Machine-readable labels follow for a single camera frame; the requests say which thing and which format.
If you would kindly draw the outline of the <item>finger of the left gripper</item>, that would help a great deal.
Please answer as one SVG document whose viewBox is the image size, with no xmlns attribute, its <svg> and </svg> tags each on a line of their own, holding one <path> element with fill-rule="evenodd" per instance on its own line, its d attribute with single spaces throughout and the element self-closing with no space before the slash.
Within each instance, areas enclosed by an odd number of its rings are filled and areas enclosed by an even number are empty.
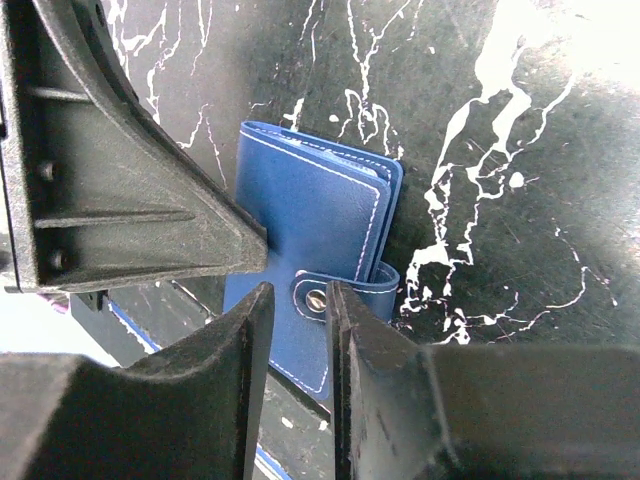
<svg viewBox="0 0 640 480">
<path fill-rule="evenodd" d="M 140 105 L 97 1 L 1 5 L 1 286 L 257 272 L 266 232 Z"/>
</svg>

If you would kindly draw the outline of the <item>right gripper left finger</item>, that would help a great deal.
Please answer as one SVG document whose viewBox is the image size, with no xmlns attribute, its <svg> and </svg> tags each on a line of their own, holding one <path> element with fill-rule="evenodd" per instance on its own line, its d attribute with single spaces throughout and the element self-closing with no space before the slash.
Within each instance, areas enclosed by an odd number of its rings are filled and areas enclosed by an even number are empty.
<svg viewBox="0 0 640 480">
<path fill-rule="evenodd" d="M 1 358 L 5 479 L 249 479 L 274 325 L 262 282 L 231 310 L 127 368 Z"/>
</svg>

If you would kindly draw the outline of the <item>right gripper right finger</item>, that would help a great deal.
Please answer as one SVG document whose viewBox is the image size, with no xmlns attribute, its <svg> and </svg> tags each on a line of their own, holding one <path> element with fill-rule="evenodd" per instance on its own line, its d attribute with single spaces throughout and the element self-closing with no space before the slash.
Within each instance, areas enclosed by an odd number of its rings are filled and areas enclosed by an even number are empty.
<svg viewBox="0 0 640 480">
<path fill-rule="evenodd" d="M 339 479 L 635 479 L 639 351 L 419 345 L 327 289 Z"/>
</svg>

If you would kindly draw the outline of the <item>blue card holder wallet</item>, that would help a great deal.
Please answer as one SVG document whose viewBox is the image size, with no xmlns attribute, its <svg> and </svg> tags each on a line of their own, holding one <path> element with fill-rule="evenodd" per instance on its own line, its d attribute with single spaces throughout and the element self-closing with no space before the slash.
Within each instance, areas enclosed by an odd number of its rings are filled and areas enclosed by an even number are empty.
<svg viewBox="0 0 640 480">
<path fill-rule="evenodd" d="M 381 155 L 263 122 L 240 127 L 236 201 L 266 228 L 268 262 L 227 277 L 223 308 L 271 283 L 269 363 L 319 402 L 329 396 L 328 283 L 350 285 L 383 321 L 393 315 L 400 275 L 382 253 L 402 179 Z"/>
</svg>

